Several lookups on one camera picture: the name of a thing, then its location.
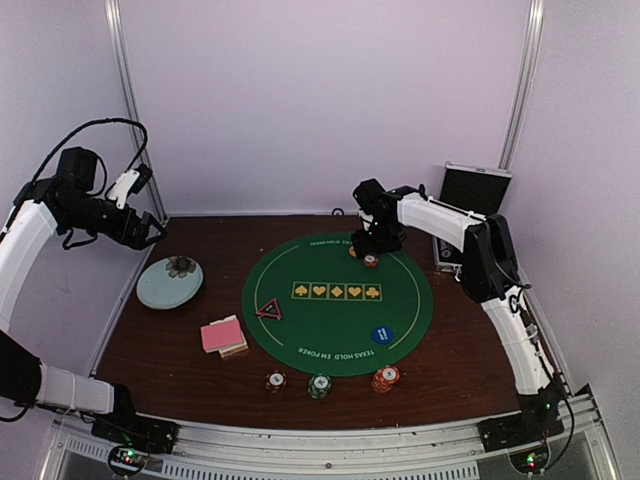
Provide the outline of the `blue small blind button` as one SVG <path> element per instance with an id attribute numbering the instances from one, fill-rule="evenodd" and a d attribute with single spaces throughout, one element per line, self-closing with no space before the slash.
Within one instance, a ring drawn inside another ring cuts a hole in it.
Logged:
<path id="1" fill-rule="evenodd" d="M 378 345 L 390 345 L 395 335 L 390 327 L 377 326 L 371 331 L 371 338 Z"/>

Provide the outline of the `black red triangular dealer marker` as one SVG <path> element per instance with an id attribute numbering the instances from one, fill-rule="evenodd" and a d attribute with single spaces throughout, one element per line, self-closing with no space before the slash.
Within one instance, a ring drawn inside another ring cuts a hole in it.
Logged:
<path id="1" fill-rule="evenodd" d="M 269 300 L 256 311 L 259 318 L 269 318 L 280 321 L 283 318 L 279 302 L 276 298 Z"/>

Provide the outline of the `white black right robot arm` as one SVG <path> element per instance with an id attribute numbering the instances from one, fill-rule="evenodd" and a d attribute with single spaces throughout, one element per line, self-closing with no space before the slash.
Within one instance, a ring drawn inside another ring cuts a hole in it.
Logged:
<path id="1" fill-rule="evenodd" d="M 559 429 L 564 391 L 526 306 L 524 292 L 529 286 L 519 276 L 507 220 L 500 214 L 485 216 L 443 203 L 422 186 L 385 190 L 369 179 L 355 188 L 353 197 L 362 224 L 351 236 L 357 258 L 400 250 L 406 227 L 461 252 L 462 289 L 488 315 L 513 370 L 521 410 L 513 419 L 513 433 L 530 442 Z"/>

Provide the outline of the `green chip stack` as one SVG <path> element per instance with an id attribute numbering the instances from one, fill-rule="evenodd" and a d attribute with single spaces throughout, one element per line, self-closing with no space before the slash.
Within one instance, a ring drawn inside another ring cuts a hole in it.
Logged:
<path id="1" fill-rule="evenodd" d="M 332 388 L 330 376 L 316 374 L 311 377 L 308 384 L 308 394 L 312 399 L 321 400 L 328 396 Z"/>

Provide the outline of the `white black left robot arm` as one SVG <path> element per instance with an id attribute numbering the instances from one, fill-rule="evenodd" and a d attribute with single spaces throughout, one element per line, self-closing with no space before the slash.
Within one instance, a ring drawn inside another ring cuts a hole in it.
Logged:
<path id="1" fill-rule="evenodd" d="M 124 197 L 98 199 L 54 177 L 25 185 L 1 231 L 1 396 L 25 410 L 36 405 L 105 416 L 123 444 L 137 442 L 144 424 L 129 389 L 44 364 L 10 337 L 17 298 L 41 249 L 55 234 L 84 230 L 144 250 L 167 231 L 150 213 L 138 215 Z"/>

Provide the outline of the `orange chip stack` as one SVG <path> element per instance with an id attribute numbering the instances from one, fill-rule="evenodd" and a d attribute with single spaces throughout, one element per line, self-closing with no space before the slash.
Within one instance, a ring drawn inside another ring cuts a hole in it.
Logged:
<path id="1" fill-rule="evenodd" d="M 372 389 L 384 394 L 393 389 L 400 380 L 400 371 L 395 366 L 385 366 L 376 371 L 371 380 Z"/>

